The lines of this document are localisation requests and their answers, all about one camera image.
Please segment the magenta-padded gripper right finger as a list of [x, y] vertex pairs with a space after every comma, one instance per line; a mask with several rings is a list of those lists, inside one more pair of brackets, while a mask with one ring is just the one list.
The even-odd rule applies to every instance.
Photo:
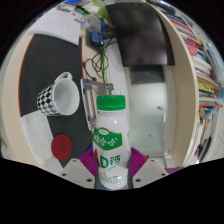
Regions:
[[131, 148], [128, 171], [128, 188], [135, 189], [148, 185], [168, 173], [155, 159], [148, 159], [135, 148]]

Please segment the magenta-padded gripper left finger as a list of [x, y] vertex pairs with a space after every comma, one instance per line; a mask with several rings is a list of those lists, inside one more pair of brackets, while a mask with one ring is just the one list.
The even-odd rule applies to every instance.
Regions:
[[72, 158], [59, 176], [81, 187], [94, 189], [97, 173], [97, 161], [93, 150], [89, 150], [79, 159]]

